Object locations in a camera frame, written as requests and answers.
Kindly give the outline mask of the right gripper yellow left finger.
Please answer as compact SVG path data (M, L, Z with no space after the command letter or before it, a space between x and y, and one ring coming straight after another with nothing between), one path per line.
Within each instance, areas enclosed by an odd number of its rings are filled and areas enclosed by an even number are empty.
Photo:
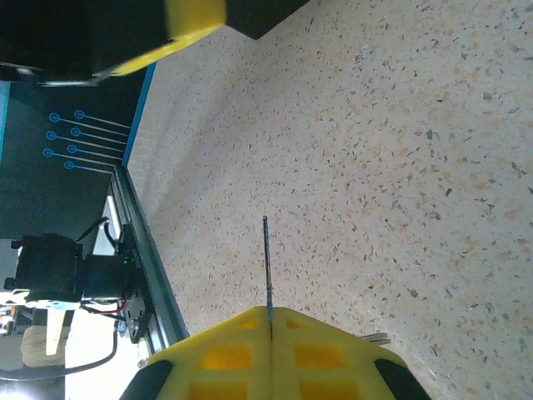
M255 306L153 354L122 399L271 399L267 308Z

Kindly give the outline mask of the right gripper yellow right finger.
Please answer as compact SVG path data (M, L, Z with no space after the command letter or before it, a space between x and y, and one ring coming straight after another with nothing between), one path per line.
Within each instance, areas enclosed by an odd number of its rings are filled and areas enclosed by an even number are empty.
M273 310L273 399L428 399L384 332L358 337L285 307Z

